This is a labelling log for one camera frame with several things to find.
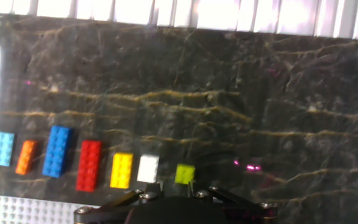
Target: dark tabletop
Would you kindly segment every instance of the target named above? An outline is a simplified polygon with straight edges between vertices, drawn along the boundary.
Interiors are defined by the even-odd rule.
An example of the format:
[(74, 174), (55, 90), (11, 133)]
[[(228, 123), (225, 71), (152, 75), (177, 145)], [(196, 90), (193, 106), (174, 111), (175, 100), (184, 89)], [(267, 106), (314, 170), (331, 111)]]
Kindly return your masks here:
[[(282, 223), (358, 223), (358, 40), (0, 16), (0, 131), (16, 135), (0, 195), (102, 205), (115, 152), (160, 156)], [(50, 128), (73, 128), (67, 168), (42, 175)], [(40, 142), (15, 174), (22, 144)], [(75, 190), (81, 142), (103, 142), (98, 185)], [(262, 167), (246, 169), (247, 164)]]

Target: white lego brick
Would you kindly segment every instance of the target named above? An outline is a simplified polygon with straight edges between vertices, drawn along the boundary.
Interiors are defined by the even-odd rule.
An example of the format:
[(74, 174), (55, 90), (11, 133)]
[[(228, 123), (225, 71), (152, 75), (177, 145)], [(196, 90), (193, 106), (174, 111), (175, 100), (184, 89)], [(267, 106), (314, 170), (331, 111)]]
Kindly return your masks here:
[(157, 178), (159, 156), (143, 155), (140, 157), (137, 181), (154, 183)]

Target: screw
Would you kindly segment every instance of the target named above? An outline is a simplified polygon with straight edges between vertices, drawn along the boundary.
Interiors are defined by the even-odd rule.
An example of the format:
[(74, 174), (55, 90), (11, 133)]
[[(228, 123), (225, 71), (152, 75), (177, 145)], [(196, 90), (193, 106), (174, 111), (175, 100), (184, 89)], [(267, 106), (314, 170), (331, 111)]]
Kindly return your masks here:
[(197, 191), (197, 193), (196, 193), (196, 197), (198, 197), (198, 198), (207, 197), (208, 195), (209, 195), (209, 192), (206, 190), (200, 190), (200, 191)]
[(139, 197), (142, 199), (152, 199), (155, 196), (157, 196), (157, 194), (154, 192), (145, 192), (144, 194), (139, 195)]
[(81, 208), (75, 210), (75, 212), (82, 214), (82, 213), (87, 213), (87, 212), (91, 211), (91, 209), (92, 209), (91, 207), (84, 206), (84, 207), (81, 207)]
[(276, 203), (260, 203), (259, 204), (262, 208), (275, 208), (277, 207), (277, 204)]

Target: lime green lego brick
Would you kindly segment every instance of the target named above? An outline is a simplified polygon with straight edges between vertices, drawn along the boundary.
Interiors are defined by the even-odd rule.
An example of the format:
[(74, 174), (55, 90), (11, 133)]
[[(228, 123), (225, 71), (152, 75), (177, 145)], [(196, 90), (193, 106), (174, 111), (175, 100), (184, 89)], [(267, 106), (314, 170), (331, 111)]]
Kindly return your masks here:
[(196, 168), (191, 165), (178, 164), (177, 174), (175, 176), (175, 183), (189, 184), (194, 179), (194, 172)]

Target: blue lego brick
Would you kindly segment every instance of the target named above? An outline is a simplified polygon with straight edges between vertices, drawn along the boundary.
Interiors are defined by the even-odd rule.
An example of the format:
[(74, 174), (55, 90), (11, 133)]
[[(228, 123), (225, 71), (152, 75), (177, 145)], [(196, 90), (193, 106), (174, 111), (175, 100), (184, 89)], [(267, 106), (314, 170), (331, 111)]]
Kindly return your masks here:
[(42, 175), (56, 178), (62, 175), (70, 137), (70, 128), (61, 126), (52, 127), (50, 130)]
[(0, 166), (7, 166), (11, 163), (13, 141), (15, 134), (0, 132)]

